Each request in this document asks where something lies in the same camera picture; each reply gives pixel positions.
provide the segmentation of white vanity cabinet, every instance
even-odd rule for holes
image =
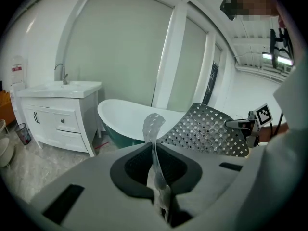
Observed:
[[[97,91],[85,98],[22,97],[22,108],[32,136],[42,143],[88,152],[95,156],[92,140],[100,136]]]

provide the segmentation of cabinet drawer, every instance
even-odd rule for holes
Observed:
[[[56,131],[56,133],[65,149],[77,152],[88,152],[80,133],[64,131]]]
[[[51,109],[57,130],[79,132],[79,126],[74,110]]]

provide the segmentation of perforated mat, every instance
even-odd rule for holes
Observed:
[[[239,129],[228,128],[230,116],[205,104],[194,103],[185,116],[157,142],[202,153],[247,156],[247,143]]]

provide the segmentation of freestanding bathtub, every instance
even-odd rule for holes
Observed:
[[[117,99],[104,100],[97,109],[106,132],[119,148],[144,143],[142,128],[148,115],[158,113],[166,120],[157,138],[169,132],[185,115],[185,112],[157,109]]]

